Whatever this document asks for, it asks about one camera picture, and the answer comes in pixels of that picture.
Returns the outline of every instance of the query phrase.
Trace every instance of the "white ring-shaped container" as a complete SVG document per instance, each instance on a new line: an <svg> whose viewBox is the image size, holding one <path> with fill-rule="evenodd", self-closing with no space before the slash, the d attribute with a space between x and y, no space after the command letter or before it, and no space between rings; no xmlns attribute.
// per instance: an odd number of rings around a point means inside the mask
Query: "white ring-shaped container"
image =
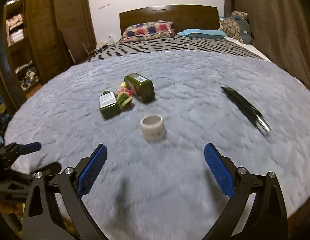
<svg viewBox="0 0 310 240"><path fill-rule="evenodd" d="M166 135L164 120L158 114L150 114L141 120L141 130L147 141L159 141Z"/></svg>

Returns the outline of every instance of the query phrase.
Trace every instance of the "black and white bedsheet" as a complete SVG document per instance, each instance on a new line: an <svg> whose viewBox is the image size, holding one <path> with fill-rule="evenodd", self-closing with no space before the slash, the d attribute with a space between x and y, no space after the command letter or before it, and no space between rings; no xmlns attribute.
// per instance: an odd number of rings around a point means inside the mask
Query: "black and white bedsheet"
<svg viewBox="0 0 310 240"><path fill-rule="evenodd" d="M203 50L262 59L249 50L225 39L185 38L177 34L173 38L116 43L107 50L97 53L89 62L103 60L109 57L172 50Z"/></svg>

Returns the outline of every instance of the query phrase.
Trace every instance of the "metal screw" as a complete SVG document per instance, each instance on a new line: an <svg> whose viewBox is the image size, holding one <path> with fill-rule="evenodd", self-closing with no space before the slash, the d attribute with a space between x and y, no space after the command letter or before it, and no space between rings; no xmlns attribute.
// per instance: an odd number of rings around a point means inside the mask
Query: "metal screw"
<svg viewBox="0 0 310 240"><path fill-rule="evenodd" d="M72 167L68 167L68 168L66 168L65 170L64 170L64 172L66 173L66 174L71 174L72 172L73 172L73 168Z"/></svg>
<svg viewBox="0 0 310 240"><path fill-rule="evenodd" d="M271 177L272 179L276 178L276 174L273 172L268 173L268 176Z"/></svg>
<svg viewBox="0 0 310 240"><path fill-rule="evenodd" d="M238 168L238 172L239 172L240 174L246 174L247 170L246 170L244 167L239 167L239 168Z"/></svg>
<svg viewBox="0 0 310 240"><path fill-rule="evenodd" d="M37 178L37 179L39 179L40 177L42 177L42 173L41 172L37 172L36 174L35 174L35 178Z"/></svg>

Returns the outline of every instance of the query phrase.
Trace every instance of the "fluffy blanket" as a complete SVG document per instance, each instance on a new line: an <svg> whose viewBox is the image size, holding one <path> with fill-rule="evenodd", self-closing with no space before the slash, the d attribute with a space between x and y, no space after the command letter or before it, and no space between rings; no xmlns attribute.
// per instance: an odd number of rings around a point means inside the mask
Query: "fluffy blanket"
<svg viewBox="0 0 310 240"><path fill-rule="evenodd" d="M134 99L132 109L104 120L98 97L132 72L153 81L156 100ZM268 138L221 85L260 110L273 130ZM139 128L153 113L162 115L167 130L158 143L146 142ZM202 239L228 201L204 160L209 142L251 173L275 172L288 216L310 195L310 92L275 64L251 57L170 51L73 66L15 114L6 132L6 143L12 141L43 145L15 162L23 172L52 161L74 167L105 144L108 159L82 200L110 239Z"/></svg>

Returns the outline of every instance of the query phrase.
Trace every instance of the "wooden headboard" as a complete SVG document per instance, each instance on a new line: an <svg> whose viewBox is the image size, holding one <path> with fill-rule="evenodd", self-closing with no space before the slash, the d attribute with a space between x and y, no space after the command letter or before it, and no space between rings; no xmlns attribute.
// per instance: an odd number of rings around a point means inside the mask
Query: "wooden headboard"
<svg viewBox="0 0 310 240"><path fill-rule="evenodd" d="M131 25L172 20L176 32L185 29L218 30L219 15L216 7L204 5L163 5L136 9L119 14L120 31Z"/></svg>

